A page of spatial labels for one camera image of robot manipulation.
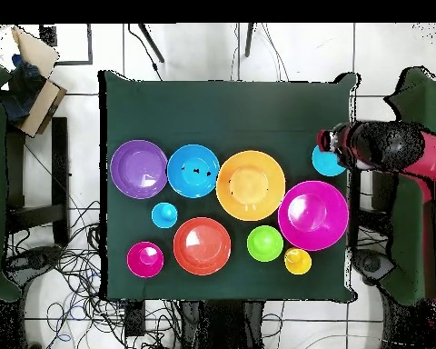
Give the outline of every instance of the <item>yellow bowl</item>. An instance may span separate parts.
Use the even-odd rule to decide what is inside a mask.
[[[266,153],[243,151],[220,169],[216,195],[223,209],[243,221],[259,221],[272,214],[285,193],[284,172]]]
[[[292,274],[305,274],[312,267],[312,259],[304,250],[292,247],[284,254],[284,264]]]

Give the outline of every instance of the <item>blue bowl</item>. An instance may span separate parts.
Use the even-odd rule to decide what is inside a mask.
[[[166,173],[173,190],[187,198],[209,194],[216,185],[220,163],[202,145],[185,145],[171,156]]]
[[[152,221],[161,229],[169,229],[178,219],[178,211],[173,204],[161,202],[156,204],[152,210]]]
[[[345,170],[344,167],[338,165],[336,154],[321,152],[318,145],[313,149],[312,163],[315,170],[324,176],[336,176]]]

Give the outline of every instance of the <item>magenta bowl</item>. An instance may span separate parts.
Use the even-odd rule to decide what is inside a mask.
[[[297,184],[284,196],[278,210],[284,238],[310,252],[336,244],[348,222],[349,209],[344,196],[322,181]]]
[[[129,249],[127,266],[133,274],[150,278],[164,267],[164,254],[156,244],[140,242]]]

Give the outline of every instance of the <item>white tile floor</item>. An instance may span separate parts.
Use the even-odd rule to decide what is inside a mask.
[[[274,82],[285,79],[283,68],[278,70],[276,55],[258,25],[253,35],[250,57],[243,55],[247,24],[241,24],[241,67],[243,81]],[[36,25],[24,28],[38,35]],[[57,25],[60,60],[87,60],[88,42],[85,25]],[[401,70],[408,66],[425,65],[436,74],[436,24],[268,24],[272,41],[284,61],[291,80],[315,82],[333,81],[345,72],[355,71],[362,81],[357,90],[356,114],[360,119],[392,120],[394,114],[382,98],[391,94]],[[149,25],[152,37],[161,50],[165,64],[159,65],[164,80],[237,79],[237,58],[234,24],[177,24]],[[51,79],[68,90],[56,112],[66,116],[69,130],[70,194],[72,222],[77,218],[76,208],[84,209],[100,197],[99,110],[97,71],[115,70],[136,80],[158,80],[140,42],[130,35],[127,25],[91,25],[92,65],[59,65]],[[137,25],[132,32],[140,35]],[[149,47],[149,52],[158,63]],[[51,127],[43,135],[28,138],[27,145],[50,167]],[[362,189],[368,193],[371,178],[365,174]],[[51,177],[27,152],[25,154],[25,202],[29,206],[50,203]],[[368,207],[368,197],[362,205]],[[97,221],[98,206],[84,218]],[[17,234],[15,240],[24,234]],[[33,247],[53,242],[49,228],[35,228],[25,246]],[[79,237],[72,247],[84,247]],[[378,290],[366,286],[360,276],[352,272],[352,288],[358,299],[352,304],[330,302],[286,302],[281,334],[265,337],[266,349],[377,349],[382,336],[382,304]],[[26,304],[26,330],[30,341],[49,344],[55,333],[47,324],[47,307],[62,302],[69,294],[66,282],[57,272],[50,272],[35,280]],[[162,307],[161,302],[147,302],[147,309]],[[265,313],[281,315],[282,301],[267,302]],[[50,315],[56,323],[58,310]],[[90,322],[68,321],[62,334],[73,334],[74,341],[84,336]],[[263,335],[274,334],[279,322],[273,316],[265,317]],[[116,330],[118,336],[123,331]],[[139,338],[135,344],[149,340]],[[173,343],[168,334],[163,342]],[[52,349],[74,349],[72,341],[56,340]],[[92,328],[79,349],[124,349],[112,334]]]

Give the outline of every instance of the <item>plate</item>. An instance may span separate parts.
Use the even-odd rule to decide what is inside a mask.
[[[153,197],[166,185],[164,152],[157,145],[133,140],[122,144],[110,163],[114,185],[123,194],[136,199]]]
[[[278,211],[281,233],[294,246],[322,250],[339,241],[349,221],[341,192],[322,181],[306,181],[289,190]]]
[[[284,192],[282,168],[260,151],[243,151],[230,157],[216,181],[216,195],[223,209],[243,221],[259,221],[274,213]]]
[[[178,264],[197,275],[220,270],[231,254],[231,238],[219,222],[197,217],[184,222],[173,240],[173,252]]]
[[[187,198],[200,198],[215,187],[218,158],[202,145],[185,145],[171,156],[167,175],[173,190]]]

